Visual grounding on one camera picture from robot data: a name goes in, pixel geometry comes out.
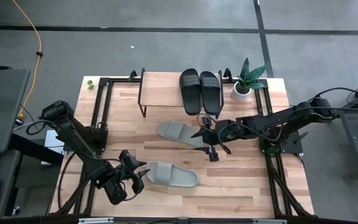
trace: potted plant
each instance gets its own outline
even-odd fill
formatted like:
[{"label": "potted plant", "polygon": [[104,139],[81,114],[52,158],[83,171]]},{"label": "potted plant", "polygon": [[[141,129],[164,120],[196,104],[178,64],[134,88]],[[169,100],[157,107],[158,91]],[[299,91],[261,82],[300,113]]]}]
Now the potted plant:
[{"label": "potted plant", "polygon": [[265,72],[266,67],[267,65],[263,65],[250,72],[249,61],[246,58],[242,65],[241,73],[237,76],[239,81],[234,84],[231,91],[231,97],[236,101],[245,101],[251,89],[258,90],[265,87],[265,85],[258,82],[258,78]]}]

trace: wooden table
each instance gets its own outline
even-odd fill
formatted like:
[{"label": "wooden table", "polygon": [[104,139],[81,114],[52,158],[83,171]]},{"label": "wooden table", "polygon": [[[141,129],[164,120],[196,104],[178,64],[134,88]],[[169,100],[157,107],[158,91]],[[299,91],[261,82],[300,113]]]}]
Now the wooden table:
[{"label": "wooden table", "polygon": [[[83,80],[75,117],[84,125],[91,122],[97,92],[96,89],[89,91],[86,82],[92,80],[95,86],[98,86],[99,78],[84,77]],[[267,81],[273,112],[287,108],[288,98],[283,79],[269,78]],[[224,84],[224,107],[219,119],[257,114],[254,94],[251,93],[246,102],[238,103],[230,97],[231,88],[232,84]],[[220,161],[210,162],[205,153],[194,151],[186,144],[169,141],[157,134],[159,124],[168,120],[198,127],[195,116],[188,116],[180,107],[151,107],[147,111],[147,117],[143,118],[137,104],[138,93],[138,83],[114,84],[108,116],[108,143],[103,157],[118,158],[121,150],[128,149],[140,161],[171,162],[179,167],[193,169],[200,177],[199,184],[194,188],[167,187],[154,184],[144,177],[143,192],[134,200],[119,205],[110,204],[104,190],[97,190],[92,216],[273,218],[266,163],[260,153],[258,140],[227,143],[232,151],[231,155],[216,146]],[[283,164],[289,189],[306,211],[313,213],[302,163],[294,155],[283,154]],[[78,185],[81,166],[82,162],[77,157],[68,166],[63,178],[62,202],[70,197]],[[133,195],[130,188],[132,184],[126,185],[130,197]],[[280,190],[278,196],[280,208],[284,211]],[[85,202],[86,194],[83,197],[83,207]],[[51,212],[56,210],[57,191]]]}]

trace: slide sandal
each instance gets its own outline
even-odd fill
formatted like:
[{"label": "slide sandal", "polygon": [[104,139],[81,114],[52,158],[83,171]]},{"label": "slide sandal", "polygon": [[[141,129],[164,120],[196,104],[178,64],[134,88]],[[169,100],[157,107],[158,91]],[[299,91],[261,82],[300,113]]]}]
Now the slide sandal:
[{"label": "slide sandal", "polygon": [[185,70],[179,78],[181,98],[186,114],[198,115],[201,112],[201,84],[194,68]]},{"label": "slide sandal", "polygon": [[147,168],[150,169],[147,177],[156,184],[174,187],[195,187],[198,184],[196,172],[170,163],[149,162]]},{"label": "slide sandal", "polygon": [[193,147],[206,147],[203,138],[191,138],[192,135],[198,132],[196,128],[186,126],[177,121],[165,121],[158,127],[158,134],[171,141],[177,141],[189,144]]},{"label": "slide sandal", "polygon": [[218,115],[221,104],[218,78],[211,72],[201,72],[200,80],[205,112],[209,115]]}]

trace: white pot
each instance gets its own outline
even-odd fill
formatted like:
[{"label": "white pot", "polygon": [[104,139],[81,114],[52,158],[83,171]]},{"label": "white pot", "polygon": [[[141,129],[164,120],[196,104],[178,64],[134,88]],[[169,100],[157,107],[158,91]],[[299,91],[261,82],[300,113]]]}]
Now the white pot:
[{"label": "white pot", "polygon": [[248,93],[241,94],[241,93],[237,92],[237,90],[236,90],[236,86],[238,84],[239,84],[239,82],[236,82],[236,84],[234,84],[233,89],[231,90],[231,98],[233,98],[236,101],[245,101],[245,100],[247,100],[249,93],[251,92],[251,89],[248,91]]}]

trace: wooden shelf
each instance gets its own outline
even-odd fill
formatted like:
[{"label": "wooden shelf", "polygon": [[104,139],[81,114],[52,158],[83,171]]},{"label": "wooden shelf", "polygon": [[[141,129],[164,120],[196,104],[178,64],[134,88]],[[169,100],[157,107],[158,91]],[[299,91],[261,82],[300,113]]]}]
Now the wooden shelf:
[{"label": "wooden shelf", "polygon": [[183,106],[179,78],[181,72],[144,72],[140,104],[142,106]]}]

